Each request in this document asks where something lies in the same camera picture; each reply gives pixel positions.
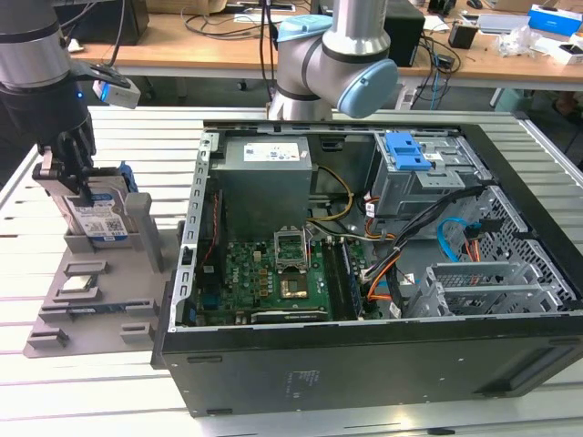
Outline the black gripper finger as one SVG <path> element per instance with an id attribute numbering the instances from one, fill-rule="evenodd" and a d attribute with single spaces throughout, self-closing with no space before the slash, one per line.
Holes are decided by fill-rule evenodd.
<path id="1" fill-rule="evenodd" d="M 92 157 L 96 153 L 92 130 L 74 129 L 63 132 L 58 136 L 57 145 L 66 180 L 72 183 L 71 190 L 92 206 L 93 199 L 88 185 L 88 176 L 94 166 Z"/>
<path id="2" fill-rule="evenodd" d="M 57 181 L 61 176 L 62 163 L 53 153 L 50 146 L 43 146 L 42 161 L 36 164 L 33 169 L 33 180 L 37 182 L 42 181 Z"/>

